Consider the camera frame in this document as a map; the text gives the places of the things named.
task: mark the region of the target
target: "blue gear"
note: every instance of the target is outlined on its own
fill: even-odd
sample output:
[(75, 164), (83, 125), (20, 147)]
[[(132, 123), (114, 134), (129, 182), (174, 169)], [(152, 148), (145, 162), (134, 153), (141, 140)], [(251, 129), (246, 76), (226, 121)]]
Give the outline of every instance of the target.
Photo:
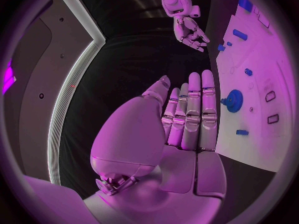
[(227, 107), (229, 112), (238, 112), (243, 104), (243, 95), (239, 90), (232, 90), (226, 99), (221, 100), (221, 103)]

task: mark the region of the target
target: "robotic arm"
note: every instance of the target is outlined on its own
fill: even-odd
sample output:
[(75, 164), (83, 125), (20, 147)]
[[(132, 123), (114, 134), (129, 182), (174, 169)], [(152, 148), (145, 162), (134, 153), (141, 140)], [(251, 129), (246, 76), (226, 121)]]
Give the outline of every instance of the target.
[[(199, 6), (192, 6), (191, 0), (162, 0), (166, 14), (174, 19), (174, 34), (179, 42), (203, 52), (209, 38), (198, 27), (192, 17), (200, 17)], [(204, 42), (196, 41), (199, 37)]]

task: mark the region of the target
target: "blue plastic part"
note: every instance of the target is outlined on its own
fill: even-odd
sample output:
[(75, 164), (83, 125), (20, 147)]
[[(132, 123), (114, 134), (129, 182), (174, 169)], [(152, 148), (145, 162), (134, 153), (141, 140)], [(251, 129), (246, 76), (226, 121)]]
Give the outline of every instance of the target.
[(218, 51), (224, 51), (224, 50), (225, 50), (225, 47), (224, 47), (223, 45), (220, 44), (220, 45), (218, 46)]
[(246, 130), (238, 129), (238, 130), (236, 131), (236, 134), (237, 134), (237, 135), (248, 135), (249, 132), (246, 131)]
[(239, 6), (251, 12), (253, 4), (249, 0), (239, 0)]
[(233, 30), (233, 34), (237, 37), (240, 37), (241, 39), (243, 39), (244, 41), (247, 40), (248, 36), (240, 31), (238, 31), (237, 29)]
[(248, 68), (245, 69), (245, 74), (252, 76), (252, 70), (249, 70)]
[(221, 103), (226, 106), (231, 113), (238, 112), (243, 104), (243, 95), (239, 90), (232, 90), (226, 99), (222, 99)]

